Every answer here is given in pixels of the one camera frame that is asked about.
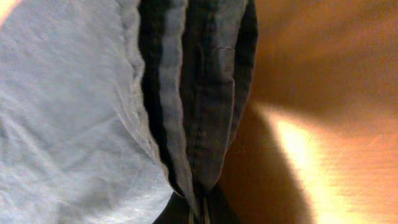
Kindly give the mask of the dark blue shorts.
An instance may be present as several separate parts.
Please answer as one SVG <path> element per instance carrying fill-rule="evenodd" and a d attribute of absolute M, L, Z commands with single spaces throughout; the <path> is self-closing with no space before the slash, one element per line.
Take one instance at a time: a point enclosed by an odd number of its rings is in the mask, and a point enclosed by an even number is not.
<path fill-rule="evenodd" d="M 1 223 L 238 223 L 253 0 L 1 2 Z"/>

